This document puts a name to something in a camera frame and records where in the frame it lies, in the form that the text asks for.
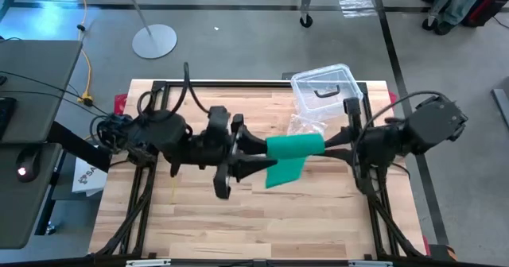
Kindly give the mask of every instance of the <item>concrete floor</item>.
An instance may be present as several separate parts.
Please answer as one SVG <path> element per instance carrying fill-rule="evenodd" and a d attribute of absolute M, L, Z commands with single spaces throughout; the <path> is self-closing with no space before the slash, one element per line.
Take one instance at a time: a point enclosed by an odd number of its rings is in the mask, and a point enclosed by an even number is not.
<path fill-rule="evenodd" d="M 40 0 L 15 0 L 31 3 Z M 0 22 L 4 37 L 76 39 L 83 10 L 11 7 Z M 87 0 L 89 4 L 127 4 L 129 0 Z M 138 0 L 140 4 L 297 5 L 299 0 Z M 385 6 L 424 6 L 419 0 L 383 0 Z M 312 5 L 338 6 L 338 0 Z M 171 25 L 176 48 L 159 60 L 138 58 L 130 47 L 141 28 L 133 10 L 90 9 L 84 49 L 93 66 L 95 103 L 112 110 L 113 95 L 125 93 L 131 79 L 180 79 L 184 61 L 194 79 L 280 79 L 329 64 L 347 64 L 359 80 L 385 80 L 398 93 L 379 17 L 351 17 L 342 12 L 312 12 L 313 27 L 298 24 L 288 10 L 147 10 L 149 23 Z M 478 29 L 457 28 L 445 37 L 423 31 L 424 14 L 387 13 L 394 46 L 408 92 L 434 89 L 455 99 L 470 118 L 456 143 L 444 143 L 426 155 L 450 245 L 461 261 L 509 265 L 507 189 L 509 131 L 490 90 L 509 76 L 509 30 L 489 21 Z M 509 24 L 509 14 L 497 18 Z M 82 91 L 87 66 L 80 57 L 71 84 Z M 90 116 L 63 103 L 57 120 L 86 136 Z M 407 164 L 424 235 L 433 228 L 418 171 Z M 0 261 L 83 256 L 98 203 L 59 203 L 53 222 L 65 223 L 48 238 L 32 237 L 23 250 L 2 250 Z"/>

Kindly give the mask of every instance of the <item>floor stripe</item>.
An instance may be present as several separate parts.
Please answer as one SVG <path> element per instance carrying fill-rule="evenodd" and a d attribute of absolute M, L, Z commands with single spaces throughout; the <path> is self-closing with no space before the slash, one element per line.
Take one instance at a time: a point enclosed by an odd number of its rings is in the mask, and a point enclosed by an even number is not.
<path fill-rule="evenodd" d="M 375 4 L 377 7 L 383 8 L 382 0 L 375 0 Z M 379 19 L 380 25 L 382 26 L 383 39 L 385 40 L 387 53 L 389 54 L 390 65 L 392 67 L 392 72 L 394 73 L 396 87 L 398 88 L 399 97 L 404 97 L 408 95 L 408 91 L 406 90 L 405 80 L 403 79 L 401 66 L 399 65 L 398 55 L 396 54 L 394 42 L 392 41 L 389 22 L 387 21 L 387 15 L 385 14 L 385 11 L 379 11 Z M 403 102 L 402 107 L 405 116 L 412 114 L 410 101 Z M 421 176 L 426 202 L 428 203 L 431 222 L 433 224 L 435 235 L 437 236 L 437 243 L 441 245 L 448 245 L 449 240 L 447 239 L 447 233 L 445 232 L 445 225 L 442 220 L 440 207 L 438 206 L 437 195 L 435 194 L 433 181 L 431 180 L 431 175 L 429 174 L 428 163 L 426 162 L 424 155 L 419 155 L 415 158 L 417 160 L 417 167 Z"/>
<path fill-rule="evenodd" d="M 12 8 L 44 9 L 45 7 L 57 7 L 60 9 L 83 9 L 84 4 L 78 2 L 63 1 L 34 1 L 12 2 Z M 131 4 L 87 4 L 89 9 L 100 10 L 136 10 Z M 170 5 L 170 4 L 140 4 L 142 10 L 251 10 L 251 11 L 299 11 L 297 5 Z M 362 12 L 384 11 L 386 13 L 410 13 L 420 14 L 429 12 L 429 7 L 402 7 L 402 6 L 376 6 L 365 8 L 341 8 L 340 6 L 310 6 L 309 11 L 315 12 Z M 509 8 L 502 8 L 500 13 L 509 13 Z"/>
<path fill-rule="evenodd" d="M 10 9 L 10 7 L 12 6 L 13 3 L 14 3 L 14 0 L 5 0 L 3 2 L 3 6 L 0 9 L 0 21 L 2 21 L 3 18 L 6 16 L 7 11 Z"/>

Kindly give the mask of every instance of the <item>desk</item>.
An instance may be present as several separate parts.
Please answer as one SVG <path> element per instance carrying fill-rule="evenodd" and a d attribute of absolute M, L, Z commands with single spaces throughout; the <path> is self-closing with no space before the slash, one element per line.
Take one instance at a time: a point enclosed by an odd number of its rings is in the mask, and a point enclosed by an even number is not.
<path fill-rule="evenodd" d="M 366 84 L 373 113 L 390 103 L 385 82 Z M 152 80 L 131 82 L 127 114 L 137 114 L 135 104 L 139 95 L 149 91 L 152 85 Z M 294 113 L 291 88 L 198 87 L 199 82 L 195 86 L 205 106 L 225 105 L 232 115 L 244 113 L 247 127 L 256 136 L 286 134 L 290 115 Z M 179 94 L 179 87 L 170 90 L 170 107 Z M 195 133 L 207 124 L 207 116 L 191 95 L 187 95 L 178 113 Z M 382 124 L 383 118 L 376 124 Z M 348 120 L 344 116 L 327 124 L 325 136 L 330 137 L 339 127 L 347 125 Z M 156 171 L 143 249 L 145 256 L 156 252 L 158 257 L 170 258 L 359 259 L 366 253 L 375 253 L 367 201 L 357 191 L 351 169 L 342 161 L 310 157 L 300 180 L 271 189 L 265 189 L 265 173 L 255 173 L 239 184 L 231 183 L 228 201 L 214 196 L 214 168 L 200 171 L 183 165 L 176 180 L 175 204 L 169 202 L 172 184 L 169 163 L 163 157 L 159 157 Z M 133 176 L 132 164 L 110 169 L 90 252 L 102 248 L 124 220 Z M 407 175 L 396 168 L 390 169 L 387 187 L 395 222 L 424 253 Z M 383 222 L 380 226 L 384 247 L 389 250 L 387 230 Z M 136 230 L 134 224 L 131 242 Z"/>
<path fill-rule="evenodd" d="M 0 147 L 0 163 L 2 163 L 0 164 L 0 183 L 2 183 L 0 249 L 20 249 L 26 245 L 62 150 L 58 144 L 43 144 L 39 176 L 34 181 L 23 184 L 16 177 L 15 159 L 24 148 L 24 145 Z"/>
<path fill-rule="evenodd" d="M 6 41 L 0 45 L 0 70 L 15 73 L 62 90 L 67 88 L 81 50 L 80 41 Z M 73 132 L 55 122 L 63 91 L 15 75 L 1 73 L 7 81 L 0 87 L 1 96 L 17 100 L 13 117 L 0 141 L 0 192 L 2 219 L 0 220 L 0 249 L 22 248 L 33 229 L 41 202 L 43 208 L 35 234 L 43 235 L 55 200 L 52 191 L 58 172 L 55 162 L 42 161 L 41 173 L 32 182 L 23 184 L 15 179 L 16 158 L 19 151 L 33 143 L 58 143 L 66 150 L 97 168 L 108 170 L 110 155 L 96 149 Z M 37 95 L 22 92 L 47 93 Z M 50 184 L 48 196 L 43 202 Z"/>
<path fill-rule="evenodd" d="M 65 90 L 81 47 L 80 41 L 6 41 L 0 45 L 0 71 L 29 77 Z M 15 75 L 0 74 L 8 79 L 0 87 L 0 95 L 17 100 L 13 117 L 0 144 L 56 142 L 89 164 L 103 171 L 108 170 L 110 158 L 107 153 L 101 153 L 55 121 L 63 91 Z M 56 97 L 4 91 L 40 92 Z"/>

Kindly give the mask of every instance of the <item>computer mouse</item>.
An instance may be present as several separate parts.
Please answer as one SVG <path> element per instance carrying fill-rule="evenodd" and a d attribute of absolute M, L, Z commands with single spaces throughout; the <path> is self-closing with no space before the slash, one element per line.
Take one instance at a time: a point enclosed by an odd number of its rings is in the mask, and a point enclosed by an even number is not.
<path fill-rule="evenodd" d="M 39 175 L 40 157 L 41 147 L 39 145 L 26 147 L 17 155 L 16 176 L 19 181 L 28 183 L 37 178 Z"/>

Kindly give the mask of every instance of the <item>wire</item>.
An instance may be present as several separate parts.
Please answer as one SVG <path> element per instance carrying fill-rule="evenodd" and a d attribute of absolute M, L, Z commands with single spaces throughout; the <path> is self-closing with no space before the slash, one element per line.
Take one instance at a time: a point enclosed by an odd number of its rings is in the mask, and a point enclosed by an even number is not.
<path fill-rule="evenodd" d="M 123 160 L 123 161 L 118 161 L 118 162 L 115 162 L 115 163 L 111 163 L 110 164 L 110 168 L 113 167 L 113 166 L 116 166 L 117 164 L 123 164 L 123 163 L 129 163 L 128 160 Z"/>
<path fill-rule="evenodd" d="M 179 108 L 181 108 L 182 103 L 184 103 L 185 95 L 188 92 L 188 84 L 189 84 L 189 81 L 186 81 L 186 77 L 187 77 L 187 79 L 189 78 L 189 69 L 187 69 L 187 73 L 186 73 L 186 68 L 185 68 L 186 64 L 187 63 L 184 63 L 184 84 L 182 85 L 181 95 L 179 96 L 177 103 L 175 104 L 175 107 L 169 112 L 169 114 L 166 115 L 165 117 L 162 117 L 159 119 L 148 118 L 147 115 L 142 110 L 142 101 L 147 95 L 150 95 L 151 101 L 154 101 L 155 99 L 152 99 L 153 98 L 152 91 L 145 91 L 142 93 L 142 95 L 140 95 L 140 98 L 138 99 L 138 102 L 136 103 L 136 110 L 138 111 L 138 115 L 140 115 L 144 119 L 148 119 L 151 122 L 162 122 L 162 121 L 167 120 L 170 117 L 172 117 L 179 110 Z"/>
<path fill-rule="evenodd" d="M 49 84 L 49 83 L 45 83 L 45 82 L 42 82 L 42 81 L 37 80 L 37 79 L 33 79 L 33 78 L 31 78 L 31 77 L 28 77 L 28 76 L 23 76 L 23 75 L 19 75 L 19 74 L 16 74 L 16 73 L 12 73 L 12 72 L 4 72 L 4 71 L 0 71 L 0 73 L 5 73 L 5 74 L 7 74 L 7 75 L 12 75 L 12 76 L 17 76 L 17 77 L 20 77 L 20 78 L 23 78 L 23 79 L 27 79 L 27 80 L 33 81 L 33 82 L 35 82 L 35 83 L 39 83 L 39 84 L 45 85 L 45 86 L 47 86 L 47 87 L 55 88 L 55 89 L 57 89 L 58 91 L 62 91 L 62 92 L 64 92 L 64 93 L 69 93 L 70 95 L 73 95 L 73 96 L 75 96 L 75 97 L 77 97 L 77 98 L 79 98 L 79 99 L 83 99 L 83 98 L 81 98 L 79 95 L 74 94 L 74 93 L 72 93 L 72 92 L 70 92 L 70 91 L 66 91 L 65 89 L 62 89 L 62 88 L 60 88 L 60 87 L 56 87 L 56 86 L 51 85 L 51 84 Z M 108 115 L 108 113 L 104 112 L 103 110 L 101 110 L 100 108 L 98 108 L 96 105 L 92 104 L 92 107 L 94 107 L 95 109 L 97 109 L 97 110 L 98 110 L 98 111 L 100 111 L 101 113 L 104 113 L 105 115 Z"/>
<path fill-rule="evenodd" d="M 147 95 L 150 95 L 150 101 L 152 101 L 152 97 L 153 97 L 152 91 L 145 91 L 145 92 L 142 93 L 142 95 L 140 95 L 140 98 L 138 99 L 138 102 L 136 103 L 136 111 L 138 112 L 138 115 L 143 117 L 143 118 L 145 118 L 146 115 L 145 115 L 145 113 L 142 110 L 142 102 L 143 102 L 143 99 Z"/>
<path fill-rule="evenodd" d="M 412 98 L 414 96 L 417 96 L 417 95 L 437 95 L 437 96 L 442 97 L 443 99 L 449 101 L 449 99 L 445 95 L 440 93 L 440 92 L 436 92 L 436 91 L 417 91 L 417 92 L 410 93 L 407 96 L 398 99 L 396 102 L 391 103 L 391 104 L 385 106 L 383 109 L 381 109 L 379 112 L 377 112 L 373 117 L 371 117 L 371 119 L 369 119 L 369 121 L 367 121 L 367 123 L 364 125 L 364 127 L 360 131 L 359 136 L 357 137 L 356 142 L 354 143 L 354 145 L 352 147 L 352 168 L 354 169 L 354 171 L 355 171 L 355 166 L 356 166 L 356 163 L 357 163 L 357 148 L 359 147 L 360 140 L 362 140 L 362 138 L 364 137 L 364 134 L 366 133 L 367 128 L 378 117 L 380 117 L 380 115 L 384 114 L 390 108 L 398 105 L 399 103 L 402 103 L 403 101 L 405 101 L 407 99 L 410 99 L 410 98 Z"/>
<path fill-rule="evenodd" d="M 87 0 L 83 0 L 83 4 L 84 4 L 85 13 L 83 15 L 83 19 L 81 20 L 81 25 L 85 25 L 85 21 L 87 20 Z"/>
<path fill-rule="evenodd" d="M 502 27 L 504 27 L 504 28 L 506 28 L 506 29 L 509 29 L 509 25 L 506 25 L 506 24 L 502 23 L 502 22 L 501 22 L 501 21 L 499 21 L 499 19 L 498 19 L 498 18 L 496 18 L 496 17 L 493 17 L 493 18 L 495 19 L 495 21 L 496 21 L 496 22 L 498 22 L 498 23 L 499 23 L 499 25 L 501 25 Z"/>
<path fill-rule="evenodd" d="M 208 114 L 208 110 L 205 109 L 203 105 L 201 105 L 200 100 L 198 100 L 196 97 L 196 93 L 194 93 L 194 89 L 192 88 L 191 84 L 191 78 L 189 77 L 189 64 L 187 62 L 184 62 L 184 81 L 189 86 L 189 92 L 191 92 L 191 96 L 194 99 L 194 102 L 203 112 L 205 112 L 205 114 Z"/>
<path fill-rule="evenodd" d="M 81 20 L 81 27 L 84 29 L 85 21 L 87 20 L 87 12 L 88 12 L 87 0 L 83 0 L 83 4 L 84 4 L 84 15 L 83 15 L 83 19 Z M 81 29 L 80 29 L 80 27 L 78 27 L 78 29 L 79 29 L 79 32 L 78 32 L 78 41 L 83 41 L 83 39 L 81 37 Z M 81 98 L 79 98 L 78 100 L 79 101 L 83 101 L 84 99 L 90 99 L 91 100 L 91 96 L 89 94 L 89 91 L 90 91 L 90 86 L 91 86 L 91 82 L 92 82 L 92 66 L 90 64 L 90 60 L 88 59 L 87 53 L 83 49 L 81 49 L 81 53 L 83 54 L 83 56 L 85 57 L 85 60 L 87 61 L 88 74 L 87 74 L 87 86 L 85 87 L 85 91 L 81 95 Z"/>
<path fill-rule="evenodd" d="M 74 103 L 73 101 L 71 100 L 67 100 L 65 99 L 64 97 L 60 97 L 58 95 L 53 95 L 51 93 L 44 93 L 44 92 L 37 92 L 37 91 L 0 91 L 0 94 L 1 93 L 26 93 L 26 94 L 35 94 L 35 95 L 47 95 L 47 96 L 53 96 L 53 97 L 56 97 L 58 99 L 61 99 L 61 100 L 64 100 L 68 103 L 71 103 L 72 105 L 76 106 L 76 107 L 79 107 L 80 109 L 84 110 L 84 111 L 87 111 L 88 113 L 92 114 L 92 115 L 95 115 L 95 116 L 100 116 L 100 115 L 97 115 L 96 113 L 92 112 L 92 111 L 89 111 L 87 108 L 81 106 L 81 105 L 78 105 L 76 103 Z"/>
<path fill-rule="evenodd" d="M 406 169 L 405 167 L 403 167 L 400 164 L 396 164 L 396 163 L 390 163 L 390 164 L 392 164 L 395 167 L 398 167 L 398 168 L 402 169 L 404 172 L 406 172 L 408 174 L 408 178 L 410 178 L 410 171 L 408 169 Z"/>
<path fill-rule="evenodd" d="M 5 40 L 0 40 L 0 44 L 5 43 L 5 42 L 7 42 L 7 41 L 11 41 L 11 40 L 20 40 L 20 41 L 23 41 L 23 40 L 22 40 L 21 38 L 19 38 L 19 37 L 10 37 L 10 38 L 5 39 Z"/>
<path fill-rule="evenodd" d="M 97 133 L 94 133 L 94 123 L 97 119 L 99 118 L 106 118 L 106 116 L 102 116 L 102 115 L 97 115 L 95 116 L 92 121 L 90 121 L 90 125 L 88 126 L 88 132 L 90 133 L 90 138 L 92 139 L 92 141 L 94 142 L 94 144 L 96 145 L 100 145 L 101 147 L 104 147 L 103 143 L 100 142 L 100 141 L 97 141 L 97 138 L 95 136 L 98 136 Z"/>
<path fill-rule="evenodd" d="M 77 91 L 77 90 L 76 90 L 76 89 L 75 89 L 75 88 L 74 88 L 71 84 L 68 84 L 68 86 L 69 86 L 70 88 L 72 88 L 72 90 L 73 90 L 75 93 L 79 94 L 79 92 L 78 92 L 78 91 Z"/>

